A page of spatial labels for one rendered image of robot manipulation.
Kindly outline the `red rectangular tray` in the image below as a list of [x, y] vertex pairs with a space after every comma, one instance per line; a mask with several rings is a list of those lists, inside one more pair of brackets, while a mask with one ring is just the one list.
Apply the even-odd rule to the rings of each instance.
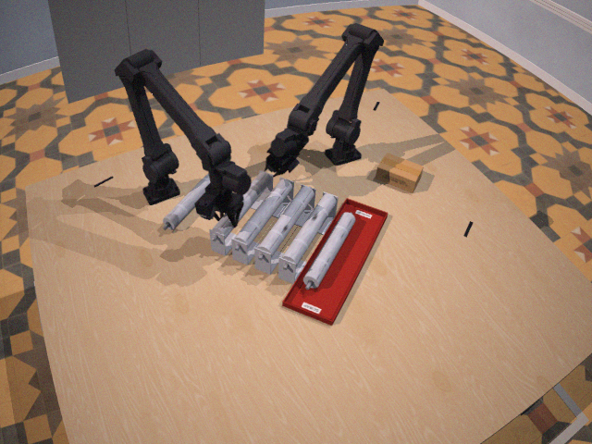
[[[341, 215], [346, 212], [352, 212], [355, 223], [318, 288], [307, 290], [303, 278]], [[282, 302], [282, 306], [332, 326], [363, 268], [387, 216], [387, 212], [346, 198]]]

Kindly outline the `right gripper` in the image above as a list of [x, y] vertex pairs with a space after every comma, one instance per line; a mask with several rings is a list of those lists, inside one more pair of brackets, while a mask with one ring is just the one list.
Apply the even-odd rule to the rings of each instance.
[[[223, 190], [224, 188], [215, 188], [211, 185], [212, 189], [214, 190]], [[214, 218], [219, 221], [221, 219], [221, 217], [225, 214], [227, 214], [231, 224], [233, 225], [233, 227], [237, 227], [238, 226], [238, 221], [239, 221], [239, 217], [240, 217], [240, 213], [241, 213], [241, 209], [244, 205], [244, 202], [242, 202], [244, 200], [243, 195], [239, 195], [237, 193], [231, 192], [232, 195], [232, 202], [229, 204], [228, 207], [223, 207], [223, 206], [217, 206], [216, 211], [220, 213], [220, 216], [217, 215], [217, 213], [215, 213]], [[237, 206], [236, 206], [237, 205]], [[240, 210], [239, 210], [240, 209]], [[235, 211], [234, 211], [235, 210]], [[239, 211], [238, 211], [239, 210]], [[236, 219], [235, 219], [235, 215], [236, 215]], [[235, 222], [235, 221], [236, 222]]]

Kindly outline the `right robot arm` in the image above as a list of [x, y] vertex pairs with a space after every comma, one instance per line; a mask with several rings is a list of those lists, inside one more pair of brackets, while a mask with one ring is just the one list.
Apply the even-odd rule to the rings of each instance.
[[[250, 189], [251, 177], [244, 168], [230, 161], [229, 142], [197, 116], [161, 73], [162, 60], [153, 50], [150, 51], [144, 49], [123, 59], [115, 69], [116, 76], [119, 76], [126, 89], [142, 137], [145, 155], [142, 169], [150, 181], [142, 189], [143, 194], [149, 205], [180, 195], [175, 180], [169, 177], [167, 180], [168, 174], [177, 172], [179, 160], [170, 144], [163, 143], [159, 136], [145, 86], [186, 135], [202, 160], [203, 170], [208, 171], [211, 183], [195, 203], [195, 208], [200, 217], [213, 219], [218, 205], [228, 207], [232, 202], [232, 191], [243, 195]], [[214, 190], [211, 185], [225, 189]]]

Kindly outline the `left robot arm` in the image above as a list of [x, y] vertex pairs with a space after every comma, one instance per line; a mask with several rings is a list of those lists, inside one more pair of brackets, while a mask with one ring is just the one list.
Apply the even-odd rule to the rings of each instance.
[[290, 159], [284, 165], [288, 167], [299, 155], [292, 152], [300, 152], [309, 142], [308, 136], [314, 135], [327, 99], [354, 61], [343, 102], [339, 110], [333, 111], [332, 118], [327, 123], [326, 133], [336, 140], [333, 150], [326, 149], [325, 155], [335, 166], [362, 158], [357, 149], [354, 152], [354, 144], [359, 138], [362, 123], [357, 119], [358, 108], [376, 51], [379, 46], [383, 46], [384, 40], [376, 30], [358, 23], [350, 24], [341, 36], [346, 43], [313, 89], [292, 109], [287, 128], [278, 133], [271, 142], [272, 156], [266, 162], [267, 169], [271, 172], [278, 172], [282, 164]]

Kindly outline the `brown cardboard box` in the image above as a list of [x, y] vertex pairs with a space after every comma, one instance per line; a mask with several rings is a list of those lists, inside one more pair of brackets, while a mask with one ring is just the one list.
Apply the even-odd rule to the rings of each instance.
[[376, 179], [413, 193], [422, 176], [423, 166], [386, 153], [376, 170]]

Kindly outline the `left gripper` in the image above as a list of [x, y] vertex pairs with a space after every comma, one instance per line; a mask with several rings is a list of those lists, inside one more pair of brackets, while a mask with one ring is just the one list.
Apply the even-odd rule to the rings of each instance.
[[[270, 157], [272, 156], [272, 151], [270, 148], [268, 149], [267, 153], [270, 153], [270, 155], [269, 155]], [[266, 158], [266, 162], [269, 160], [269, 158], [270, 158], [269, 156]], [[283, 175], [287, 170], [290, 173], [299, 164], [300, 164], [300, 162], [297, 159], [295, 159], [290, 166], [288, 166], [288, 167], [282, 166], [280, 168], [280, 170], [273, 176], [273, 178], [278, 175]], [[267, 171], [266, 164], [265, 164], [265, 171]]]

